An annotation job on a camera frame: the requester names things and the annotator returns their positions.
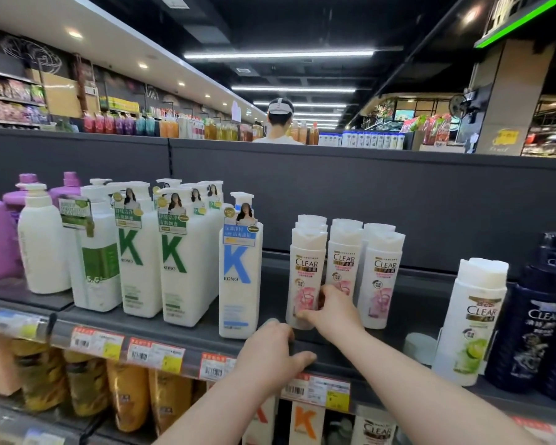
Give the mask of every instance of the green neon light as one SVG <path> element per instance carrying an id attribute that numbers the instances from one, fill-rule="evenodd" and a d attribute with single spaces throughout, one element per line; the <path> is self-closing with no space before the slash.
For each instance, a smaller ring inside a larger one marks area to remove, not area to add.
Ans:
<path id="1" fill-rule="evenodd" d="M 487 47 L 488 45 L 492 44 L 492 42 L 496 42 L 501 37 L 506 36 L 511 31 L 514 31 L 515 29 L 519 28 L 524 23 L 527 23 L 528 21 L 534 19 L 538 15 L 543 14 L 544 12 L 546 12 L 549 8 L 551 8 L 553 6 L 556 6 L 556 0 L 546 1 L 543 5 L 538 6 L 536 9 L 531 11 L 529 14 L 523 15 L 523 17 L 521 17 L 519 20 L 516 20 L 515 22 L 511 23 L 510 25 L 507 25 L 504 29 L 501 29 L 495 35 L 493 35 L 492 37 L 483 41 L 481 44 L 476 45 L 475 47 L 476 48 Z"/>

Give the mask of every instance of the forearm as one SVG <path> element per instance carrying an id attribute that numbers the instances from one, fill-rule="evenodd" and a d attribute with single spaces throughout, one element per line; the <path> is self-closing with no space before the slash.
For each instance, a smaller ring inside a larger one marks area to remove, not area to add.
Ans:
<path id="1" fill-rule="evenodd" d="M 155 442 L 156 445 L 236 445 L 265 401 L 263 388 L 232 373 L 214 385 Z"/>
<path id="2" fill-rule="evenodd" d="M 368 333 L 335 343 L 415 445 L 539 445 L 504 413 Z"/>

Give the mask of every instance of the purple bottle cap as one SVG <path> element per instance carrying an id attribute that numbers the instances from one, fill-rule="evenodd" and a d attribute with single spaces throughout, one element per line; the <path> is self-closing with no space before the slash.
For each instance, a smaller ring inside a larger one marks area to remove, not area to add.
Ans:
<path id="1" fill-rule="evenodd" d="M 80 187 L 81 180 L 76 176 L 75 171 L 65 171 L 64 172 L 64 186 L 65 187 Z"/>
<path id="2" fill-rule="evenodd" d="M 37 175 L 34 173 L 21 173 L 19 182 L 23 184 L 33 184 L 37 182 Z"/>

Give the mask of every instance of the ceiling vent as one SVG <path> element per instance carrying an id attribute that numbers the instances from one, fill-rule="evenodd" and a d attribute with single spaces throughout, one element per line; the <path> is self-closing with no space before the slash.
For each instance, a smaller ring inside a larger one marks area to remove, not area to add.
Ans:
<path id="1" fill-rule="evenodd" d="M 189 9 L 190 7 L 185 4 L 183 0 L 162 0 L 164 4 L 169 6 L 171 9 Z"/>

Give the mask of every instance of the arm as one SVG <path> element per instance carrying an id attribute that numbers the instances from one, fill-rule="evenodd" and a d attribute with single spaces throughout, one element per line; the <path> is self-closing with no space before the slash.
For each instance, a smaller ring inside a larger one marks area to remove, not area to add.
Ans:
<path id="1" fill-rule="evenodd" d="M 481 398 L 367 333 L 352 298 L 323 286 L 320 311 L 302 311 L 366 378 L 415 445 L 539 445 L 539 441 Z"/>
<path id="2" fill-rule="evenodd" d="M 245 342 L 233 371 L 217 382 L 178 419 L 156 445 L 235 445 L 257 408 L 278 392 L 317 356 L 303 351 L 289 355 L 290 326 L 264 324 Z"/>

